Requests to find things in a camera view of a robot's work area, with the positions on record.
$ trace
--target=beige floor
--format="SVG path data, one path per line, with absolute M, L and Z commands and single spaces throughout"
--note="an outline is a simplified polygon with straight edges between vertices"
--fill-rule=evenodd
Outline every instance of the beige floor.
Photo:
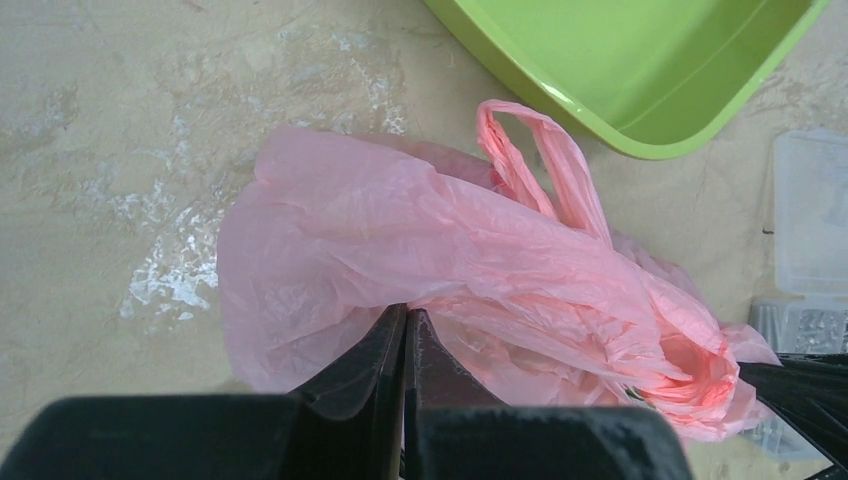
M 774 137 L 848 134 L 846 25 L 848 0 L 833 0 L 692 155 L 648 163 L 580 141 L 612 224 L 687 267 L 724 320 L 773 288 Z M 420 0 L 8 0 L 0 65 L 0 452 L 60 396 L 234 388 L 215 232 L 269 129 L 476 151 L 476 105 L 512 98 Z M 816 468 L 741 439 L 691 459 L 701 479 Z

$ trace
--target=plastic bag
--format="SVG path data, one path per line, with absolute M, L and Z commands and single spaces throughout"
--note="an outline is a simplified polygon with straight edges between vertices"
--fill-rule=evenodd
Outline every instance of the plastic bag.
M 556 204 L 496 111 L 532 129 Z M 768 415 L 736 357 L 778 363 L 774 353 L 748 326 L 720 328 L 679 267 L 611 234 L 565 131 L 488 101 L 478 142 L 492 164 L 394 136 L 276 130 L 219 236 L 235 374 L 291 390 L 385 306 L 409 303 L 510 404 L 646 405 L 703 441 Z

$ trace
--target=green object inside bag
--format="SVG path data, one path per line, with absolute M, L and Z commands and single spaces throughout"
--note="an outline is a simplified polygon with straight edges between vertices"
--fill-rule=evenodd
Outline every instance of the green object inside bag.
M 828 0 L 425 2 L 534 108 L 665 159 L 712 138 Z

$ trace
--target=clear plastic box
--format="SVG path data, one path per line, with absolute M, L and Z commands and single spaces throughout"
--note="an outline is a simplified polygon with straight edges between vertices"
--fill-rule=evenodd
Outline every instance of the clear plastic box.
M 777 287 L 803 299 L 755 300 L 751 326 L 780 353 L 848 352 L 848 138 L 781 135 L 774 180 Z M 780 460 L 822 458 L 779 418 L 745 436 Z

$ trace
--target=plastic bag handle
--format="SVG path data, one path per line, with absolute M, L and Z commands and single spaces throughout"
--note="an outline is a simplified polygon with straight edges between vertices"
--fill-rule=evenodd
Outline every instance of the plastic bag handle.
M 496 112 L 514 115 L 533 132 L 536 148 L 553 181 L 559 215 L 521 152 L 495 120 Z M 516 201 L 571 228 L 583 230 L 612 248 L 609 226 L 586 159 L 571 136 L 550 117 L 516 103 L 485 101 L 477 110 L 477 143 L 512 190 Z

